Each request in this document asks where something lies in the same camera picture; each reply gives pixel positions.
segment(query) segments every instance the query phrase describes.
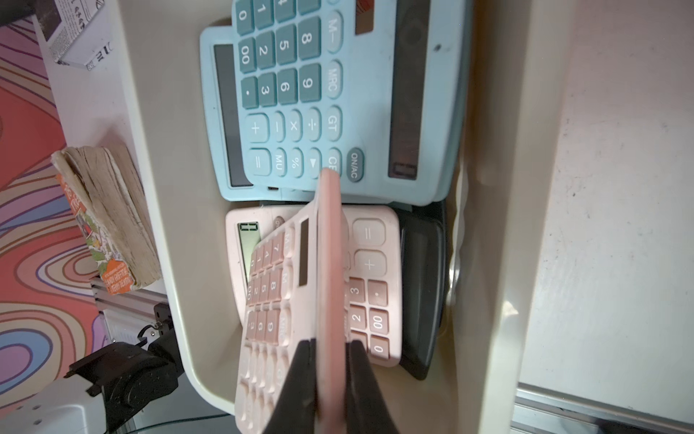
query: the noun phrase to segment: book cover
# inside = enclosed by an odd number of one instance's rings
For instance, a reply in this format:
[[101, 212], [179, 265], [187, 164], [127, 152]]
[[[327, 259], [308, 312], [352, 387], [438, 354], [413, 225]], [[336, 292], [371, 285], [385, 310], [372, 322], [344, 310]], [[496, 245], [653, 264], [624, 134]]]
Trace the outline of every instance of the book cover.
[[65, 193], [65, 197], [67, 197], [77, 224], [87, 240], [90, 253], [99, 266], [101, 280], [106, 285], [109, 294], [121, 294], [137, 289], [133, 287], [135, 279], [128, 264], [123, 261], [120, 252], [111, 243], [107, 230], [99, 225], [94, 216], [87, 211], [87, 208], [68, 186], [62, 175], [58, 174], [56, 178], [63, 193]]

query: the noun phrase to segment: plastic bin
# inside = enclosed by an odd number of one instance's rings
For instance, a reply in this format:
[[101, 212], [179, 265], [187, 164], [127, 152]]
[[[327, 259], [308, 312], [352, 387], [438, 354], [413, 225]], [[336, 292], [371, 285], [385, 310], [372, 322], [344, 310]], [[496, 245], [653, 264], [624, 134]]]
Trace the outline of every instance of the plastic bin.
[[[227, 24], [231, 3], [119, 0], [114, 6], [115, 49], [183, 364], [206, 401], [234, 413], [241, 326], [224, 216], [243, 204], [228, 203], [217, 189], [198, 52], [201, 31]], [[464, 147], [465, 266], [455, 307], [426, 381], [400, 367], [374, 367], [402, 433], [509, 432], [573, 8], [553, 0], [476, 5]]]

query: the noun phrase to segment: blue calculator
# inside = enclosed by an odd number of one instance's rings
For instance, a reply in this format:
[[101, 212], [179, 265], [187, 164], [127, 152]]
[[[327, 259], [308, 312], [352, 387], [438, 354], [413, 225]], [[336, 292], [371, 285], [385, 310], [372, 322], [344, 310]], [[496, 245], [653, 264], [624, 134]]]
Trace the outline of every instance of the blue calculator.
[[250, 200], [225, 194], [246, 188], [273, 196], [256, 199], [304, 200], [293, 196], [315, 190], [329, 167], [352, 197], [445, 198], [462, 130], [470, 3], [234, 2], [232, 26], [201, 35], [208, 136], [224, 138], [210, 137], [222, 195]]

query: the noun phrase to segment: calculator display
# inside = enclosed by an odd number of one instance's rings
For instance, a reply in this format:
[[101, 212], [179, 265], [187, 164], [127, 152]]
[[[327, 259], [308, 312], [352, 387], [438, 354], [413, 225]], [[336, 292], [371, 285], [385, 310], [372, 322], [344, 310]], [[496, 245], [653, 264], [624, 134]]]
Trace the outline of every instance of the calculator display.
[[417, 179], [429, 10], [430, 0], [398, 2], [388, 160], [391, 178]]
[[231, 186], [251, 187], [253, 184], [246, 178], [244, 159], [241, 153], [239, 113], [236, 102], [236, 76], [234, 74], [234, 46], [231, 44], [215, 45], [214, 63], [217, 66], [219, 104], [224, 125], [224, 139], [226, 142]]
[[251, 255], [255, 246], [260, 242], [258, 222], [239, 223], [239, 240], [241, 241], [241, 254], [244, 259], [246, 279], [248, 279], [251, 272]]

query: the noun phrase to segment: swirly pattern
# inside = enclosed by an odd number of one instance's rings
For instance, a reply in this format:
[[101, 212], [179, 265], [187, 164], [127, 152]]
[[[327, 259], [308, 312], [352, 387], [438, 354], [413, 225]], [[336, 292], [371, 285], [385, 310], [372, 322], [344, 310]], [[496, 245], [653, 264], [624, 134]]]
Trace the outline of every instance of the swirly pattern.
[[31, 21], [0, 28], [0, 417], [106, 344], [96, 263], [56, 181], [65, 146]]

